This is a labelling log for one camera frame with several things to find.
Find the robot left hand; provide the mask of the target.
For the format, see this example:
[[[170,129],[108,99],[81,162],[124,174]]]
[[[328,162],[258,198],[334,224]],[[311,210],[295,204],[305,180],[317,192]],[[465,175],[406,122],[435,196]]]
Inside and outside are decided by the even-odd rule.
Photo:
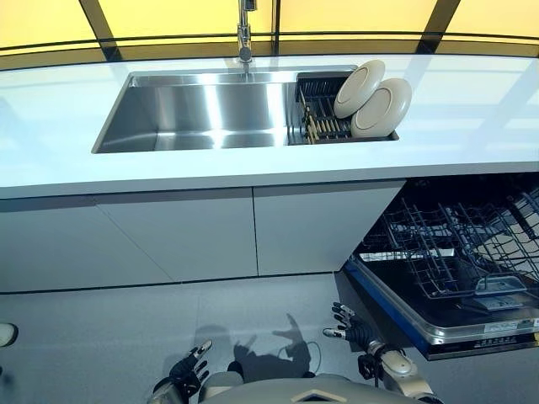
[[[202,360],[211,349],[213,342],[208,339],[201,345],[193,347],[184,358],[176,363],[169,371],[168,378],[179,392],[187,398],[192,397],[201,386],[203,372],[207,362]]]

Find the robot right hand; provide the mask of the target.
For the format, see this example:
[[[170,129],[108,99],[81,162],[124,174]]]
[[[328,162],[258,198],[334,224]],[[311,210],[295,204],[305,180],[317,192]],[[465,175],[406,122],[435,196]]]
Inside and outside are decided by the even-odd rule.
[[[378,340],[371,325],[361,320],[355,315],[355,311],[340,302],[334,302],[331,311],[339,324],[334,328],[324,328],[323,335],[355,343],[364,352],[368,352],[370,346]]]

